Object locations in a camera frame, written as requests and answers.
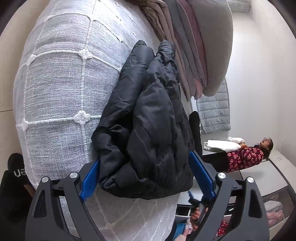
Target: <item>woman's hand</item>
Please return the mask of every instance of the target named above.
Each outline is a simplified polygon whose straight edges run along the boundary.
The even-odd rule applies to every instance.
[[[190,217],[190,222],[193,228],[193,231],[197,230],[198,225],[195,224],[195,220],[198,220],[200,217],[200,211],[199,208],[197,208],[195,210],[195,212],[192,214],[192,216]]]

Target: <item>black jacket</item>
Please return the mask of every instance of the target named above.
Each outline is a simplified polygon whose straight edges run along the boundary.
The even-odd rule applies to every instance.
[[[156,56],[138,41],[91,137],[101,162],[99,184],[114,196],[155,199],[192,186],[194,143],[174,57],[168,41]]]

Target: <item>metal screw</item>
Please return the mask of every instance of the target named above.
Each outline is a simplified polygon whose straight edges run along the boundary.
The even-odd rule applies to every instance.
[[[48,181],[48,177],[44,177],[44,178],[42,178],[41,181],[42,181],[43,183],[47,182],[47,181]]]
[[[250,183],[253,183],[253,182],[254,182],[254,178],[252,178],[252,177],[248,177],[248,178],[247,178],[247,181],[250,182]]]
[[[72,172],[70,174],[70,178],[76,178],[78,176],[78,173],[77,172]]]
[[[218,177],[220,177],[221,179],[224,179],[224,178],[226,178],[226,175],[225,175],[225,173],[220,172],[220,173],[218,173]]]

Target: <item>black hair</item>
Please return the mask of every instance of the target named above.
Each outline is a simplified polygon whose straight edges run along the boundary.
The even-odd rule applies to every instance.
[[[254,147],[260,149],[263,152],[263,158],[264,159],[266,159],[266,158],[269,157],[269,155],[271,153],[271,150],[274,147],[274,143],[273,143],[272,139],[271,138],[269,138],[269,139],[270,139],[270,144],[268,146],[268,150],[265,149],[264,147],[260,146],[259,144],[257,144],[257,145],[254,146]]]

